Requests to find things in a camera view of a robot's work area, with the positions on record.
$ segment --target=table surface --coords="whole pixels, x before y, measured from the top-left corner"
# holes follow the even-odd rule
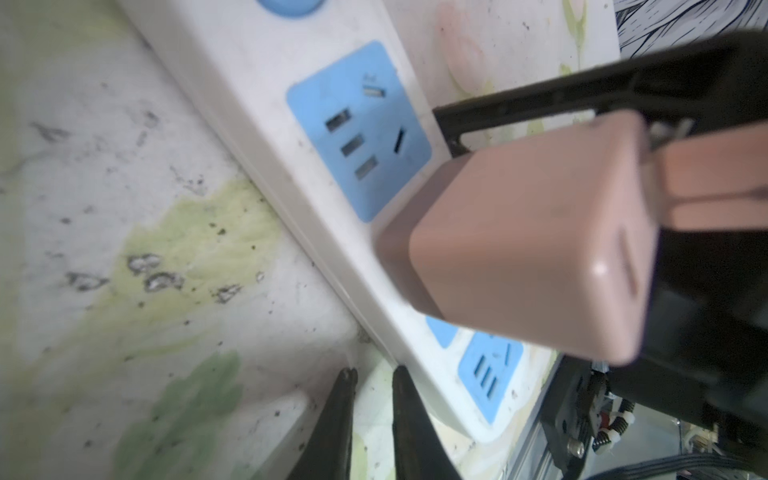
[[[602,0],[386,4],[433,106],[618,58]],[[351,478],[394,479],[392,367],[117,6],[0,22],[0,478],[280,478],[355,366]],[[487,445],[435,421],[464,478],[536,396]]]

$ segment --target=white power strip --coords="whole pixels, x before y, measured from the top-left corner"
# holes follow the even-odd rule
[[[450,158],[383,4],[121,4],[432,413],[480,442],[497,437],[538,381],[531,347],[426,319],[373,251]]]

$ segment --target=screw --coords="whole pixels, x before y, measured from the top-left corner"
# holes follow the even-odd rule
[[[579,442],[577,439],[570,437],[568,439],[567,448],[568,448],[568,453],[570,453],[574,457],[578,457],[578,458],[584,457],[584,444]]]

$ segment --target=socket hole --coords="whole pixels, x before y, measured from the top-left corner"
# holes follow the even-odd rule
[[[622,227],[619,230],[619,255],[621,257],[621,269],[624,271],[624,276],[627,277],[627,287],[632,299],[637,299],[637,275],[634,272],[632,266],[631,257],[629,254],[629,241],[627,240],[627,231]]]
[[[352,115],[349,114],[349,109],[345,108],[338,114],[334,115],[333,117],[329,118],[326,121],[326,127],[328,127],[328,131],[334,131],[338,127],[341,127],[344,125],[350,118],[352,118]]]
[[[362,86],[362,93],[366,97],[384,98],[386,96],[386,90],[384,90],[383,88],[371,87],[369,85]]]
[[[491,386],[488,387],[488,395],[486,395],[488,398],[491,398],[493,396],[493,391],[496,390],[496,377],[493,377],[493,380],[491,380]]]
[[[491,375],[491,367],[488,367],[488,369],[485,370],[485,375],[482,376],[482,380],[480,380],[480,386],[484,387],[485,383],[488,381],[488,377]]]
[[[480,355],[480,361],[478,362],[478,365],[475,367],[475,376],[480,375],[480,369],[482,368],[483,363],[485,363],[485,355]]]
[[[345,157],[348,157],[352,154],[353,151],[357,150],[357,147],[362,145],[363,143],[362,135],[357,134],[355,137],[346,143],[343,147],[341,147],[341,153],[344,154]]]
[[[357,180],[362,180],[367,174],[371,173],[371,170],[376,168],[376,165],[379,164],[379,161],[376,160],[376,155],[371,156],[366,162],[360,167],[355,170],[355,176],[357,177]]]
[[[395,140],[395,153],[400,153],[400,147],[402,147],[402,139],[406,137],[405,128],[400,128],[400,132],[397,134],[397,140]]]

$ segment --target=power strip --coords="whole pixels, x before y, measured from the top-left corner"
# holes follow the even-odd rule
[[[531,347],[427,319],[373,251],[450,155],[383,4],[121,0],[358,321],[444,423],[496,438]]]

